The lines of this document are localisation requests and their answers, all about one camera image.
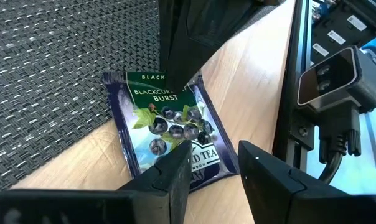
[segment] green label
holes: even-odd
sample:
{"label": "green label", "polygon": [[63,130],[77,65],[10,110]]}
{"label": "green label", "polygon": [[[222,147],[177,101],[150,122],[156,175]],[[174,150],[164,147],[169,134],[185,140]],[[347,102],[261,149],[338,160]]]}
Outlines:
{"label": "green label", "polygon": [[133,129],[149,128],[155,155],[165,153],[167,142],[173,150],[184,138],[196,139],[203,129],[194,92],[189,86],[178,94],[167,90],[166,79],[165,73],[149,72],[128,72],[125,77],[132,102],[138,107]]}
{"label": "green label", "polygon": [[180,93],[166,89],[166,73],[128,72],[127,86],[132,101],[138,108],[149,108],[152,103],[158,110],[168,106],[174,111],[182,111],[184,105],[195,106],[195,96],[189,87]]}

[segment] wooden table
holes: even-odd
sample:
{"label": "wooden table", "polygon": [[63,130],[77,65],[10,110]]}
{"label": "wooden table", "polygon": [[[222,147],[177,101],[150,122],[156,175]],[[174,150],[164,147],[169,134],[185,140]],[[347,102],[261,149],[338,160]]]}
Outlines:
{"label": "wooden table", "polygon": [[[271,152],[294,0],[229,40],[204,65],[206,89],[235,149],[241,139]],[[14,188],[114,190],[130,180],[114,121],[83,138]],[[253,223],[240,176],[189,195],[185,223]]]}

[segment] blackcurrant illustration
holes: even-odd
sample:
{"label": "blackcurrant illustration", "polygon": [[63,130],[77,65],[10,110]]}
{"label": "blackcurrant illustration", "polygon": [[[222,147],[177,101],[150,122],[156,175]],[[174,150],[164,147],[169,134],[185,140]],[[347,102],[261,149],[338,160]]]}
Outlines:
{"label": "blackcurrant illustration", "polygon": [[211,134],[214,131],[212,125],[208,121],[205,121],[204,119],[201,119],[198,122],[198,124],[199,126],[203,127],[203,130],[208,134]]}
{"label": "blackcurrant illustration", "polygon": [[174,139],[182,139],[184,137],[184,129],[178,125],[172,125],[169,128],[169,134]]}
{"label": "blackcurrant illustration", "polygon": [[154,155],[163,155],[167,150],[167,145],[162,139],[153,139],[149,143],[149,149]]}
{"label": "blackcurrant illustration", "polygon": [[201,144],[208,144],[212,142],[212,138],[205,131],[201,131],[198,135],[198,142]]}
{"label": "blackcurrant illustration", "polygon": [[212,134],[210,137],[212,138],[212,142],[216,142],[218,139],[217,135],[215,134]]}
{"label": "blackcurrant illustration", "polygon": [[176,112],[174,112],[170,107],[164,106],[162,108],[162,115],[167,118],[167,119],[173,119],[174,116],[176,115]]}
{"label": "blackcurrant illustration", "polygon": [[187,124],[184,127],[184,137],[188,140],[194,140],[199,135],[199,128],[194,124]]}
{"label": "blackcurrant illustration", "polygon": [[148,126],[152,134],[163,134],[167,131],[168,125],[165,119],[155,118],[152,125]]}
{"label": "blackcurrant illustration", "polygon": [[155,106],[153,103],[150,103],[150,104],[148,105],[148,109],[149,109],[150,111],[155,110],[155,108],[156,108],[156,106]]}
{"label": "blackcurrant illustration", "polygon": [[200,111],[198,108],[190,108],[187,113],[187,120],[194,120],[198,121],[202,119],[202,115],[200,114]]}
{"label": "blackcurrant illustration", "polygon": [[176,115],[174,115],[173,121],[176,122],[177,124],[182,124],[182,112],[181,111],[176,111]]}

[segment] woven texture mat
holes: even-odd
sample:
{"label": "woven texture mat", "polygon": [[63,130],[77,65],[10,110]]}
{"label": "woven texture mat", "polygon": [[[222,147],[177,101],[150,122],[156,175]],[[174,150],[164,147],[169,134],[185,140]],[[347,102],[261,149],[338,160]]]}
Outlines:
{"label": "woven texture mat", "polygon": [[0,191],[111,118],[102,72],[159,69],[158,17],[150,0],[0,0]]}

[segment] blackcurrant burst tea packet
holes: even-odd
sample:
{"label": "blackcurrant burst tea packet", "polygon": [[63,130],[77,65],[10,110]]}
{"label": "blackcurrant burst tea packet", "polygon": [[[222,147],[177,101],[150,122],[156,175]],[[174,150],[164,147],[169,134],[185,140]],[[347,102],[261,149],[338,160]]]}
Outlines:
{"label": "blackcurrant burst tea packet", "polygon": [[192,142],[190,191],[239,174],[237,154],[202,76],[178,94],[166,89],[166,80],[166,73],[104,73],[131,176],[143,173],[186,139]]}

